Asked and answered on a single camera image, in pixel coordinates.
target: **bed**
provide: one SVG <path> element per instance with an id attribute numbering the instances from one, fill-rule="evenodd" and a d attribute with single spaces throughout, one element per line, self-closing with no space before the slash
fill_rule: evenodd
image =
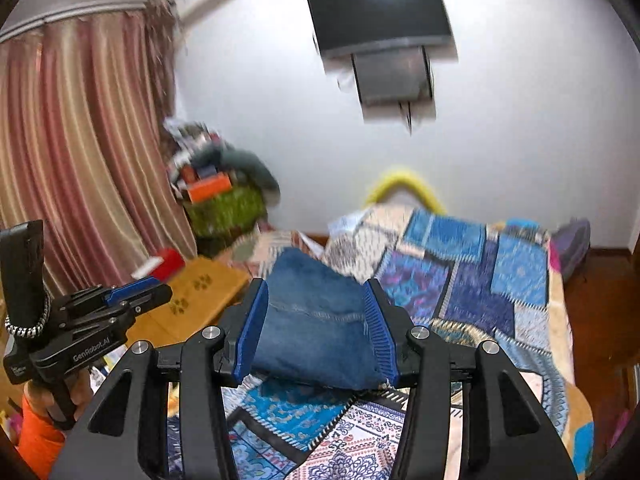
<path id="1" fill-rule="evenodd" d="M 449 341 L 494 339 L 521 370 L 562 437 L 580 478 L 593 447 L 590 407 L 574 384 L 572 334 L 559 261 L 547 232 L 530 222 L 484 225 L 419 208 L 378 205 L 346 217 L 322 252 L 297 232 L 251 234 L 219 260 L 268 277 L 297 247 L 387 295 Z M 250 375 L 225 390 L 236 465 L 249 479 L 388 478 L 407 390 L 355 394 Z M 447 479 L 458 477 L 462 391 L 452 384 Z M 178 415 L 170 418 L 172 474 L 180 475 Z"/>

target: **curtain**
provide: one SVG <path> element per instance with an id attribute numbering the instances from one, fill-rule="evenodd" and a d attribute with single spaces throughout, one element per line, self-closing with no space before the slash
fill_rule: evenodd
<path id="1" fill-rule="evenodd" d="M 144 12 L 151 95 L 160 128 L 160 152 L 164 162 L 168 162 L 178 150 L 178 143 L 162 126 L 164 118 L 172 117 L 175 112 L 174 10 L 174 5 L 167 0 L 152 0 L 146 4 Z"/>
<path id="2" fill-rule="evenodd" d="M 162 163 L 156 94 L 167 81 L 152 70 L 165 49 L 149 45 L 148 11 L 72 18 L 0 44 L 0 222 L 45 220 L 54 295 L 128 282 L 163 247 L 195 254 Z"/>

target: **stacked items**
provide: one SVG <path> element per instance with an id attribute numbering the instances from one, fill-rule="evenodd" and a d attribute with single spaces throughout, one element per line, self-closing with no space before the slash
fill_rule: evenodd
<path id="1" fill-rule="evenodd" d="M 172 158 L 169 178 L 184 205 L 198 252 L 214 256 L 266 216 L 280 187 L 252 152 L 236 150 L 203 124 L 165 121 L 181 151 Z"/>

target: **metal screw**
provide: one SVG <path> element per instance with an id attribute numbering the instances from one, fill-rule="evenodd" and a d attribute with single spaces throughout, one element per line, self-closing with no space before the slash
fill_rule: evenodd
<path id="1" fill-rule="evenodd" d="M 220 329 L 217 326 L 207 326 L 202 330 L 202 337 L 204 339 L 214 339 L 220 335 Z"/>
<path id="2" fill-rule="evenodd" d="M 131 345 L 131 349 L 134 354 L 143 354 L 149 350 L 149 343 L 146 341 L 136 341 Z"/>
<path id="3" fill-rule="evenodd" d="M 495 341 L 485 341 L 482 343 L 482 350 L 488 354 L 497 354 L 500 351 L 500 347 Z"/>
<path id="4" fill-rule="evenodd" d="M 411 329 L 411 335 L 416 339 L 427 339 L 430 335 L 429 329 L 425 326 L 414 326 Z"/>

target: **wooden floor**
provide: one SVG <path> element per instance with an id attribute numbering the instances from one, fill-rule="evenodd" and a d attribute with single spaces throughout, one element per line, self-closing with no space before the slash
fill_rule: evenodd
<path id="1" fill-rule="evenodd" d="M 625 368 L 640 362 L 640 276 L 623 256 L 591 255 L 564 290 L 577 386 L 593 410 L 594 463 L 628 406 Z"/>

